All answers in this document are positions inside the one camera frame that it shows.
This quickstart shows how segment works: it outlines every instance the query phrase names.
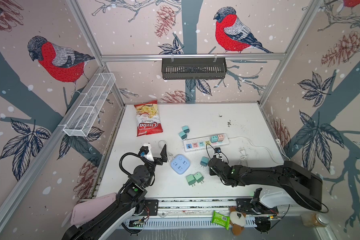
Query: pink case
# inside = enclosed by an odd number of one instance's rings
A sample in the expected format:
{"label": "pink case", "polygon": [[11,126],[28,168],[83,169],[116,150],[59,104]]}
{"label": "pink case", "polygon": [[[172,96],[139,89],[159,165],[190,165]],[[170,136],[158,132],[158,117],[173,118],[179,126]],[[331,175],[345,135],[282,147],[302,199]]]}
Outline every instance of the pink case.
{"label": "pink case", "polygon": [[116,194],[111,193],[86,202],[77,204],[72,211],[71,224],[77,225],[88,222],[116,200]]}

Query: red bird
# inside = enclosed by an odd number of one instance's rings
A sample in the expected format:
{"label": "red bird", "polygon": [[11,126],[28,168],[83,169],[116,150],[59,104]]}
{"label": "red bird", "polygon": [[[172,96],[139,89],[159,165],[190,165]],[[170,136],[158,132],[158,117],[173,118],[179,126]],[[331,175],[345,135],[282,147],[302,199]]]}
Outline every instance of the red bird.
{"label": "red bird", "polygon": [[72,48],[60,47],[48,42],[42,36],[33,37],[28,43],[29,56],[39,63],[53,76],[56,80],[64,83],[75,83],[76,80],[84,74],[85,65],[95,59],[88,54],[79,53]]}
{"label": "red bird", "polygon": [[238,51],[257,48],[266,53],[271,51],[253,36],[249,27],[245,26],[236,15],[233,7],[219,9],[213,19],[216,19],[216,40],[227,51]]}

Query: green wet wipes pack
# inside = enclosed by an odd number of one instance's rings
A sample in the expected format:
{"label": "green wet wipes pack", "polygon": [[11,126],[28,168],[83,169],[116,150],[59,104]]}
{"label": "green wet wipes pack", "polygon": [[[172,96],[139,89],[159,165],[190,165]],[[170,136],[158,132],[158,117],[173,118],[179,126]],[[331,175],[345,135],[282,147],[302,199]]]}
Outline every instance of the green wet wipes pack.
{"label": "green wet wipes pack", "polygon": [[229,230],[229,217],[219,214],[218,212],[213,212],[212,223],[216,223]]}

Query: cassava chips bag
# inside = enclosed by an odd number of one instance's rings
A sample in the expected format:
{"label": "cassava chips bag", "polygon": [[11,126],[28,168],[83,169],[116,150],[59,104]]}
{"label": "cassava chips bag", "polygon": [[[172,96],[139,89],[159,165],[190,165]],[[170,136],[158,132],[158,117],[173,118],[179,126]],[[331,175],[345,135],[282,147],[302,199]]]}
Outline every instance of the cassava chips bag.
{"label": "cassava chips bag", "polygon": [[137,104],[137,136],[163,132],[157,110],[157,100],[149,103]]}

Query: plush dog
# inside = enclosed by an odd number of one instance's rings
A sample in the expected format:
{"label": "plush dog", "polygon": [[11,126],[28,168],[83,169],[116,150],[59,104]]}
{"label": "plush dog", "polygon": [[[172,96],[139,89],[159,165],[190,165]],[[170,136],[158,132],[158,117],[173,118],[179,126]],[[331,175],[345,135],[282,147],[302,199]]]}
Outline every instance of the plush dog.
{"label": "plush dog", "polygon": [[232,232],[238,236],[244,230],[246,214],[237,212],[235,207],[230,207],[229,211],[231,212],[229,223],[233,226]]}

